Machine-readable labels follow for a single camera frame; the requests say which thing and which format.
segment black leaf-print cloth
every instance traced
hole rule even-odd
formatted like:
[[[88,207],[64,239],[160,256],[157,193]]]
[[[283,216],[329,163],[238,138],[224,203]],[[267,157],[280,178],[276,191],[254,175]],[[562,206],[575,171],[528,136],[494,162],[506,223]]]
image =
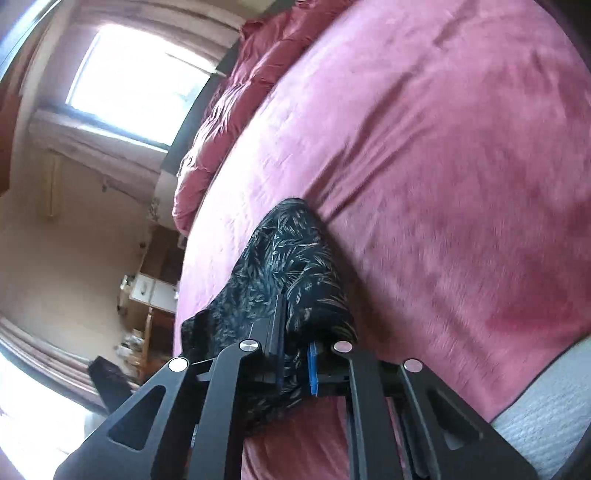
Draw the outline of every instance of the black leaf-print cloth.
[[[183,323],[183,355],[192,362],[207,360],[248,338],[253,322],[273,318],[281,291],[287,302],[284,388],[274,398],[249,405],[248,432],[281,417],[302,400],[311,341],[356,340],[320,221],[301,199],[283,200],[266,215],[223,290],[205,310]]]

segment pink fabric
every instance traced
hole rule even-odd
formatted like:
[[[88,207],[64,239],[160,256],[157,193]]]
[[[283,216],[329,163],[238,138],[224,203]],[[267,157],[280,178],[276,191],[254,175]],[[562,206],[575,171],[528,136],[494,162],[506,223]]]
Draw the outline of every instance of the pink fabric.
[[[591,332],[591,74],[533,0],[359,0],[276,85],[211,185],[180,322],[280,200],[318,211],[363,344],[421,358],[487,420]],[[178,335],[176,351],[179,351]],[[243,478],[347,478],[335,400]]]
[[[283,74],[353,0],[306,0],[278,15],[242,27],[236,66],[183,159],[173,218],[187,235],[215,173]]]

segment white cabinet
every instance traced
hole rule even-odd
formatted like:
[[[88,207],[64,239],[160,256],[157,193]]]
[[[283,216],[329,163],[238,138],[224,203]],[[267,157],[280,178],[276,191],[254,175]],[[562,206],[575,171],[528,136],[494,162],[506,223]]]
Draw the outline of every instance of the white cabinet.
[[[175,293],[176,288],[174,285],[155,280],[147,275],[138,274],[129,299],[145,303],[165,312],[175,313],[177,311]]]
[[[156,280],[150,305],[165,312],[175,313],[177,311],[177,301],[174,298],[175,293],[176,289],[174,285]]]
[[[129,299],[140,303],[150,303],[152,291],[154,290],[155,280],[147,275],[138,275],[135,278],[133,290]]]

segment bed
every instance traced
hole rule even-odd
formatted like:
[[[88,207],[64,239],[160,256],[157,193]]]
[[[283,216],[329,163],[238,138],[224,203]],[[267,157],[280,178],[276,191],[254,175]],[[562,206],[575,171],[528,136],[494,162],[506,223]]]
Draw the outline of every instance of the bed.
[[[533,0],[311,1],[248,24],[180,170],[175,352],[260,220],[301,197],[360,342],[421,358],[551,478],[591,419],[587,369],[561,367],[591,358],[590,131],[591,74]],[[572,393],[557,424],[533,413],[549,378]],[[243,478],[347,478],[342,414],[294,408],[249,439]],[[545,441],[561,421],[568,441]]]

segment window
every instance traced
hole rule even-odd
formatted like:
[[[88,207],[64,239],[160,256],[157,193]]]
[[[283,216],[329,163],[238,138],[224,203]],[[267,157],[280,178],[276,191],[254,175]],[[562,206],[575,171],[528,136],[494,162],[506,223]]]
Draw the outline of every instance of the window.
[[[84,441],[88,415],[0,355],[0,447],[25,480],[53,479]]]
[[[213,70],[211,62],[163,38],[106,25],[66,103],[136,140],[171,145]]]

